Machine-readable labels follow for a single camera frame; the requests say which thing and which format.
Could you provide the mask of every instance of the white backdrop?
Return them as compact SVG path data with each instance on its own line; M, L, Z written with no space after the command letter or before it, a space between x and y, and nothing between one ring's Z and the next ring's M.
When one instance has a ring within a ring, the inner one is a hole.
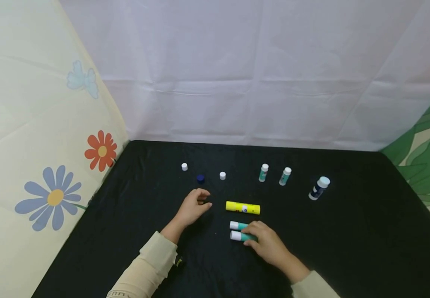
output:
M131 139L378 150L430 105L430 0L62 0Z

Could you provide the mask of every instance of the beige sleeve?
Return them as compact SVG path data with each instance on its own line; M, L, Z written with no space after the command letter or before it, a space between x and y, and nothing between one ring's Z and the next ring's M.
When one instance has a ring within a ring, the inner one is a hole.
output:
M312 271L305 279L291 286L295 298L339 298L336 292L316 272Z
M155 232L107 294L107 298L149 298L175 263L177 245Z

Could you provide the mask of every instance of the glue stick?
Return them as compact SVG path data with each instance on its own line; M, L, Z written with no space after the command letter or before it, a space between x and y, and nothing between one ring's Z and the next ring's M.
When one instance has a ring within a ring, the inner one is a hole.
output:
M242 229L246 228L246 223L239 223L237 221L230 220L230 229L235 231L241 231Z
M248 233L238 232L238 231L231 231L230 239L236 240L236 241L243 241L243 242L247 240L258 241L258 238L256 238L256 236L250 235Z
M230 202L230 201L226 201L225 208L228 211L251 213L251 214L259 214L261 212L261 207L259 205Z
M319 180L317 180L316 185L314 185L312 191L308 194L308 197L313 201L317 200L330 183L331 180L329 180L329 178L322 176L319 178Z
M281 178L279 179L279 184L281 186L286 185L286 181L288 181L289 176L291 175L291 168L285 167Z
M269 166L267 163L263 163L263 165L261 166L261 172L259 173L259 182L264 182L264 180L266 180L266 175L268 174L268 169Z

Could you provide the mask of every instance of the child's hand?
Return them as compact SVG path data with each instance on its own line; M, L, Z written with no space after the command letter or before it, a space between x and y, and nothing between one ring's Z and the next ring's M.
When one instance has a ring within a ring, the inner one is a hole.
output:
M208 190L197 188L187 195L178 210L174 221L183 228L194 223L203 213L209 210L212 203L203 204L203 201L210 195Z

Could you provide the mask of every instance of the small bottle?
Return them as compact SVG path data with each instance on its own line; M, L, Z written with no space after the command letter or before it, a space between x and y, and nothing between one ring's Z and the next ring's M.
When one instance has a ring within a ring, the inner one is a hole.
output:
M279 179L279 184L281 186L286 185L286 181L288 181L289 176L291 175L291 168L285 167L281 178Z
M237 232L237 231L230 232L230 239L236 240L236 241L243 241L243 242L247 240L258 241L258 238L256 236L250 235L248 233Z
M239 223L237 221L230 220L230 229L235 231L241 231L242 229L246 228L246 223Z
M261 172L259 173L259 182L264 182L264 180L266 180L266 175L268 174L268 169L269 166L267 163L263 163L263 165L261 166Z
M317 200L330 183L331 180L329 180L329 178L322 176L317 180L316 185L314 185L312 191L308 194L308 197L313 201Z

